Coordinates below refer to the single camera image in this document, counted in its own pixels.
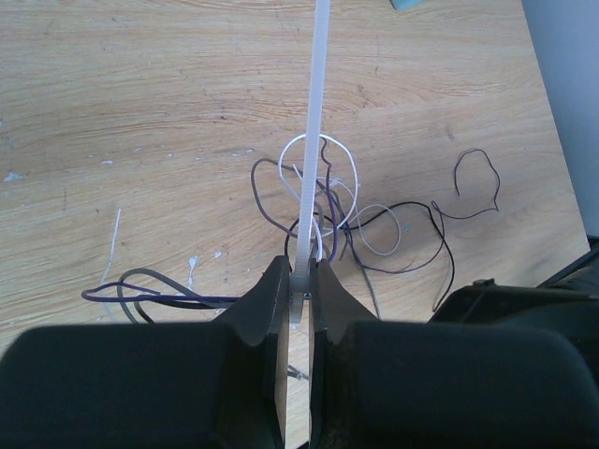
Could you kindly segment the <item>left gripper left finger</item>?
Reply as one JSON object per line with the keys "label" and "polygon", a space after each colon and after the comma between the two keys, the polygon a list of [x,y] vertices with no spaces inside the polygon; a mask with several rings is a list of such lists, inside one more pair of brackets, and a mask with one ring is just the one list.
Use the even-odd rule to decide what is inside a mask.
{"label": "left gripper left finger", "polygon": [[281,448],[289,262],[209,322],[43,326],[1,358],[5,448]]}

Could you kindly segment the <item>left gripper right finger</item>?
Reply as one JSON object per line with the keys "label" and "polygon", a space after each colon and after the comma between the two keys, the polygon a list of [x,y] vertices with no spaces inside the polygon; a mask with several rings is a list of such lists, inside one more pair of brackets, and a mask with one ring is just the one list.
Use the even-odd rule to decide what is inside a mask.
{"label": "left gripper right finger", "polygon": [[594,448],[598,304],[383,321],[311,268],[313,448]]}

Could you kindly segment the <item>white zip tie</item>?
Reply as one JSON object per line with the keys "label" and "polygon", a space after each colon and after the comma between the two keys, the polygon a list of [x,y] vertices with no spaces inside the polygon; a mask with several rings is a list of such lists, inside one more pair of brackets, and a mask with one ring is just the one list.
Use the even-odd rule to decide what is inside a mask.
{"label": "white zip tie", "polygon": [[303,178],[295,266],[290,278],[290,324],[301,321],[303,302],[309,295],[310,253],[319,139],[325,86],[330,1],[318,0],[314,9],[314,35],[307,108]]}

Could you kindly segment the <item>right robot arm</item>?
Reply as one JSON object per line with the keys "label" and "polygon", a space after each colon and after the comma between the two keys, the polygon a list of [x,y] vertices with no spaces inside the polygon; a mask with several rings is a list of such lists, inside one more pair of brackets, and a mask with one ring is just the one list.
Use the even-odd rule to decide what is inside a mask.
{"label": "right robot arm", "polygon": [[464,286],[443,302],[432,323],[487,325],[522,313],[567,305],[598,304],[598,238],[590,250],[536,287],[500,285],[493,279]]}

